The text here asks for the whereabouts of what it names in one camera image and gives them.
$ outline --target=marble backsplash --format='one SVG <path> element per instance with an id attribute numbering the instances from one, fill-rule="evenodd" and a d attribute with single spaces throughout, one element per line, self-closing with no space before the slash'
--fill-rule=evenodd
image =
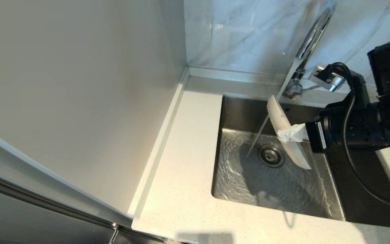
<path id="1" fill-rule="evenodd" d="M 287 74 L 326 0 L 185 0 L 189 66 Z M 390 0 L 338 0 L 307 65 L 345 62 L 367 83 L 367 52 L 390 41 Z"/>

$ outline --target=sink drain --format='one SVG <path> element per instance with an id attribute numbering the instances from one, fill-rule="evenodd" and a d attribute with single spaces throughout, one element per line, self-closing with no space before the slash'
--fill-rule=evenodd
<path id="1" fill-rule="evenodd" d="M 258 159 L 271 168 L 279 168 L 285 162 L 284 154 L 274 145 L 262 145 L 258 149 Z"/>

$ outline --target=white wall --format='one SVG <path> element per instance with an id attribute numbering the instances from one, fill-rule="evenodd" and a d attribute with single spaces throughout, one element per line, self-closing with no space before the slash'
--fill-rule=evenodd
<path id="1" fill-rule="evenodd" d="M 185 65 L 181 1 L 0 0 L 0 139 L 127 212 Z"/>
<path id="2" fill-rule="evenodd" d="M 288 72 L 326 0 L 185 0 L 190 66 Z M 342 61 L 373 77 L 367 52 L 390 41 L 390 0 L 338 0 L 307 69 Z"/>

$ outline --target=white countertop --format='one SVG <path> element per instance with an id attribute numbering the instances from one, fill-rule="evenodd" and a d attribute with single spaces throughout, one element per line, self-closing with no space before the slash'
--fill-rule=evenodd
<path id="1" fill-rule="evenodd" d="M 223 93 L 267 98 L 278 90 L 275 86 L 191 77 L 141 217 L 134 219 L 132 228 L 203 244 L 390 243 L 389 227 L 283 212 L 212 196 Z M 310 98 L 322 99 L 323 94 L 308 91 L 301 100 L 310 103 Z"/>

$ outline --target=faucet handle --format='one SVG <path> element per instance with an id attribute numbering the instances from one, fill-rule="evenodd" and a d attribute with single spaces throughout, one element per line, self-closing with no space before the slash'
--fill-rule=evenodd
<path id="1" fill-rule="evenodd" d="M 341 85 L 345 81 L 345 77 L 335 73 L 331 72 L 329 73 L 329 76 L 320 76 L 320 71 L 324 70 L 326 66 L 316 66 L 311 73 L 310 80 L 317 85 L 320 85 L 321 87 L 325 88 L 326 90 L 330 92 L 334 92 L 336 89 L 341 87 Z"/>
<path id="2" fill-rule="evenodd" d="M 283 95 L 289 99 L 296 100 L 302 97 L 303 87 L 300 84 L 300 79 L 291 78 L 283 92 Z"/>

